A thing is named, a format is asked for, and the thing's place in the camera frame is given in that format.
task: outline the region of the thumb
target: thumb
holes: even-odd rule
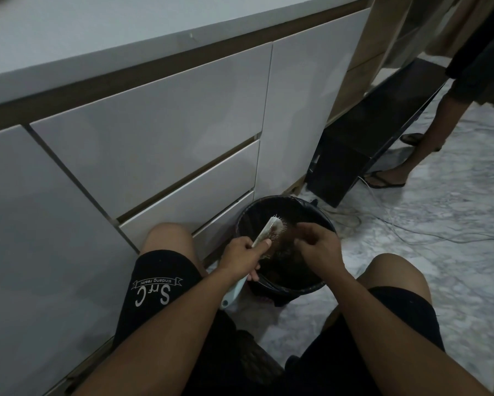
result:
[[[302,239],[295,239],[295,247],[300,251],[300,254],[302,254],[302,257],[306,260],[309,256],[309,253],[311,252],[311,249],[313,246],[308,244]]]
[[[269,250],[271,247],[271,240],[270,239],[265,239],[258,243],[258,245],[251,250],[254,250],[255,254],[258,256],[258,258],[262,257],[262,255]]]

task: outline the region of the white countertop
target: white countertop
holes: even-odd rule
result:
[[[0,103],[355,0],[2,0]]]

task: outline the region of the hairbrush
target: hairbrush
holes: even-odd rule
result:
[[[262,231],[258,237],[252,243],[251,248],[258,246],[260,242],[265,239],[270,239],[274,242],[287,228],[285,221],[278,218],[277,216],[272,216],[267,224],[263,227]],[[240,290],[242,290],[243,284],[247,280],[247,277],[240,279],[234,286],[232,286],[229,291],[223,296],[221,300],[221,309],[224,309],[231,305],[231,303],[238,297]]]

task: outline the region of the person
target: person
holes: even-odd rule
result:
[[[428,130],[424,134],[403,135],[401,140],[415,149],[397,167],[365,175],[369,187],[403,187],[416,166],[432,152],[441,150],[474,101],[482,105],[494,97],[494,10],[458,50],[445,72],[455,81],[437,106]]]
[[[149,233],[136,261],[112,354],[74,394],[490,394],[444,352],[428,284],[413,265],[380,254],[354,279],[334,232],[312,223],[297,228],[296,247],[339,304],[270,386],[245,377],[234,323],[219,310],[239,279],[258,279],[270,241],[250,248],[249,238],[233,239],[207,274],[190,232],[165,223]]]

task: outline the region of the hand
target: hand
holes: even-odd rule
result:
[[[300,222],[296,229],[299,238],[295,239],[295,247],[320,279],[326,282],[333,275],[347,273],[340,240],[335,232],[307,222]]]
[[[258,246],[251,249],[252,240],[247,236],[236,238],[225,248],[217,271],[227,272],[232,283],[247,276],[247,280],[259,280],[257,269],[260,268],[258,260],[271,247],[271,240],[265,239]]]

